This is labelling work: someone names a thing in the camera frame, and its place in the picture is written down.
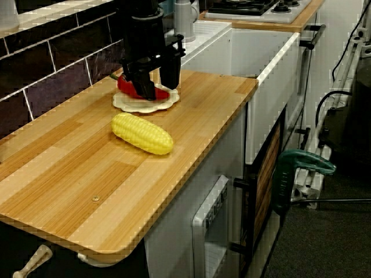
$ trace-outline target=black cable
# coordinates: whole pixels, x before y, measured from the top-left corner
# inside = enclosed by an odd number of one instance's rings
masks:
[[[347,45],[346,45],[346,47],[345,47],[345,49],[344,49],[344,51],[343,51],[343,55],[341,55],[341,58],[340,58],[339,62],[337,62],[336,66],[335,66],[334,69],[332,70],[332,82],[335,82],[335,70],[336,70],[336,68],[340,65],[342,59],[344,58],[344,55],[345,55],[345,53],[346,53],[346,51],[347,51],[347,49],[348,49],[348,46],[349,46],[350,40],[352,39],[355,30],[357,30],[359,24],[361,23],[362,18],[365,16],[365,14],[366,14],[366,12],[367,12],[367,9],[368,9],[368,7],[370,6],[370,4],[371,4],[371,0],[367,3],[366,8],[365,8],[365,10],[363,11],[363,13],[362,13],[362,15],[361,15],[361,18],[358,20],[358,23],[357,23],[357,25],[354,27],[352,33],[350,33],[350,36],[349,36],[349,39],[348,39]]]
[[[317,127],[318,125],[318,117],[319,117],[319,112],[321,110],[321,106],[323,104],[323,102],[329,97],[331,96],[332,94],[345,94],[346,96],[352,96],[352,93],[349,93],[349,92],[345,92],[345,91],[332,91],[330,93],[328,93],[327,95],[325,95],[323,97],[323,99],[321,99],[321,101],[319,102],[318,106],[317,106],[317,111],[315,113],[315,127]]]
[[[300,200],[291,202],[291,204],[302,204],[302,203],[343,203],[343,204],[357,204],[357,203],[370,202],[371,199],[312,199],[312,200]]]

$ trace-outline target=gray carpet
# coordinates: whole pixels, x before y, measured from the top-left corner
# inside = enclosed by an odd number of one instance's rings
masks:
[[[325,178],[321,199],[352,197],[371,198],[370,178]],[[293,206],[262,277],[371,277],[371,204]]]

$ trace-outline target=white plate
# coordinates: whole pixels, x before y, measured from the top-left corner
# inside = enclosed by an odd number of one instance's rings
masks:
[[[168,98],[163,100],[149,101],[140,98],[134,98],[119,92],[114,95],[113,105],[114,107],[120,108],[123,112],[140,112],[140,113],[152,113],[160,109],[167,109],[179,100],[178,90],[170,90],[161,84],[155,84],[155,87],[164,90],[170,94]]]

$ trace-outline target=red pepper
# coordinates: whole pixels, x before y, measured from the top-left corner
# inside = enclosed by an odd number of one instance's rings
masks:
[[[135,91],[135,88],[134,88],[134,85],[133,83],[130,81],[126,81],[124,78],[123,78],[123,75],[121,75],[120,77],[117,77],[116,75],[114,74],[111,74],[110,77],[112,79],[115,79],[117,80],[117,87],[118,89],[125,93],[125,94],[128,94],[129,96],[133,97],[133,98],[140,98],[140,99],[144,99],[143,97],[141,97],[140,95],[137,94],[137,92]],[[156,99],[157,100],[163,100],[165,98],[168,98],[170,96],[170,94],[164,90],[161,90],[157,87],[155,87],[155,94],[156,94]]]

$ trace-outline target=green clamp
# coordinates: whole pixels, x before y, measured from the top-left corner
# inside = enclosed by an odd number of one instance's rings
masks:
[[[273,175],[271,205],[273,210],[284,217],[290,208],[296,169],[316,171],[331,175],[336,166],[319,155],[300,149],[290,149],[281,153]]]

